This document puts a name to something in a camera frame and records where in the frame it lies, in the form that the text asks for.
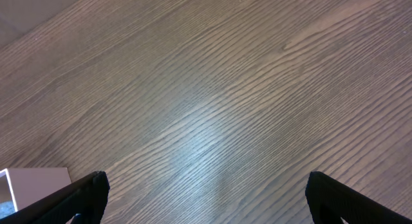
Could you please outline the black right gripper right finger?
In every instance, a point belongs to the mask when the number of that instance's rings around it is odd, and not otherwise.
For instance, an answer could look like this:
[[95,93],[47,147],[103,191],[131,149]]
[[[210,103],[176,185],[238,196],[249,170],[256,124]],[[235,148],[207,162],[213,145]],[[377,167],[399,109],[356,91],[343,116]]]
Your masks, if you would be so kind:
[[319,171],[310,173],[305,196],[315,224],[411,224],[409,218]]

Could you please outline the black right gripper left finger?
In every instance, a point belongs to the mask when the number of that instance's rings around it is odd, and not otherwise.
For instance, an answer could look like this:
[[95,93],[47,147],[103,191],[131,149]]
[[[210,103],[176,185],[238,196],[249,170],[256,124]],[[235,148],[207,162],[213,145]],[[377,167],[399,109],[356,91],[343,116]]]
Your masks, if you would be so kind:
[[1,224],[100,224],[109,190],[106,173],[95,171],[1,219]]

